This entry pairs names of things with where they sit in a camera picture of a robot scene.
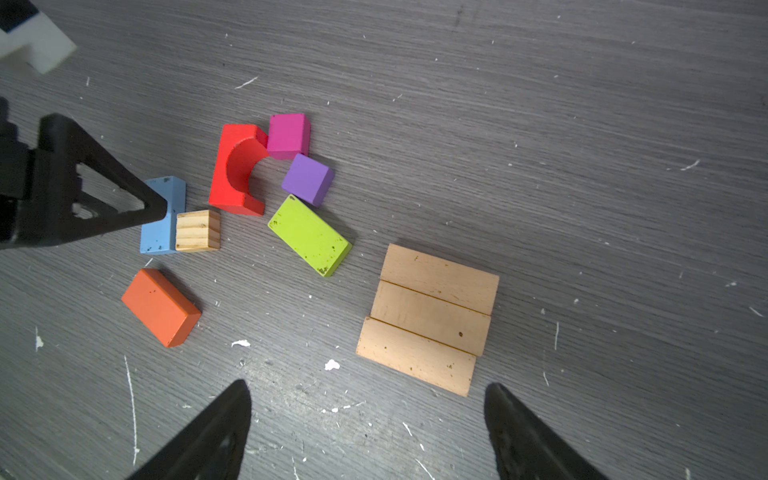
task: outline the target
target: gray wood grain surface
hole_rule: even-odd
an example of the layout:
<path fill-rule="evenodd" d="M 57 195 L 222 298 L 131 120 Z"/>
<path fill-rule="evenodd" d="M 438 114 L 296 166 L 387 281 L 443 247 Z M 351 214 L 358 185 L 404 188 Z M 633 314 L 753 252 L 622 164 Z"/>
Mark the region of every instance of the gray wood grain surface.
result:
<path fill-rule="evenodd" d="M 288 164 L 259 163 L 264 218 L 224 214 L 220 252 L 151 263 L 204 312 L 175 349 L 120 300 L 139 228 L 1 252 L 0 468 L 128 475 L 125 357 L 137 465 L 244 378 L 241 478 L 496 478 L 500 381 L 612 478 L 766 477 L 767 3 L 38 6 L 79 49 L 2 72 L 24 141 L 70 115 L 136 175 L 184 179 L 194 210 L 223 124 L 306 112 L 336 169 L 319 214 L 354 247 L 330 279 L 305 265 L 266 227 Z M 466 399 L 355 356 L 390 242 L 501 276 Z"/>

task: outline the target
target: green rectangular block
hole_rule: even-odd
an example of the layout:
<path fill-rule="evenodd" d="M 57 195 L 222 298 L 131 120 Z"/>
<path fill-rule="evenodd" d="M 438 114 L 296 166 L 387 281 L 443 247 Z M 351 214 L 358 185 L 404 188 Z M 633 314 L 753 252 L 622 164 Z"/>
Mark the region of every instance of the green rectangular block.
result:
<path fill-rule="evenodd" d="M 289 195 L 270 220 L 270 228 L 322 276 L 331 276 L 352 244 L 301 200 Z"/>

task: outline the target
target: blue rectangular block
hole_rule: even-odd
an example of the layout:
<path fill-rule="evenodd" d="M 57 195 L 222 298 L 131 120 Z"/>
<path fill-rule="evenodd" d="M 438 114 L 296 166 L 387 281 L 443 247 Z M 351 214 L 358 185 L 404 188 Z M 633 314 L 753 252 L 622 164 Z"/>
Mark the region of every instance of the blue rectangular block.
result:
<path fill-rule="evenodd" d="M 141 226 L 139 251 L 147 255 L 176 253 L 176 216 L 187 209 L 187 183 L 176 177 L 160 177 L 146 184 L 168 202 L 168 210 L 163 220 Z"/>

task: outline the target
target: light brown wooden block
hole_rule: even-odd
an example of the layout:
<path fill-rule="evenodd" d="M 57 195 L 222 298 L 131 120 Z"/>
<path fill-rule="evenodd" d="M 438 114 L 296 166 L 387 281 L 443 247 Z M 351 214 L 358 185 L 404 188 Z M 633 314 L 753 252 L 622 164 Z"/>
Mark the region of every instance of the light brown wooden block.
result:
<path fill-rule="evenodd" d="M 477 357 L 366 317 L 357 354 L 441 389 L 467 396 Z"/>
<path fill-rule="evenodd" d="M 221 216 L 215 210 L 186 212 L 176 217 L 176 251 L 219 250 Z"/>
<path fill-rule="evenodd" d="M 394 283 L 379 282 L 371 317 L 480 356 L 491 317 Z"/>
<path fill-rule="evenodd" d="M 490 315 L 498 275 L 389 245 L 381 280 Z"/>

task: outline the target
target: purple block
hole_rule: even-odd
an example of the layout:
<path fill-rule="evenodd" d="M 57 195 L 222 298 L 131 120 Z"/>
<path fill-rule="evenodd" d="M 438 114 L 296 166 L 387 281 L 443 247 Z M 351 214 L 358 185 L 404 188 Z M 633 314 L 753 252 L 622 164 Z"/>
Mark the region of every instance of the purple block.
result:
<path fill-rule="evenodd" d="M 266 151 L 277 160 L 292 160 L 310 152 L 310 121 L 305 114 L 273 115 Z"/>
<path fill-rule="evenodd" d="M 334 175 L 333 170 L 319 161 L 296 154 L 283 180 L 283 190 L 319 207 L 328 193 Z"/>

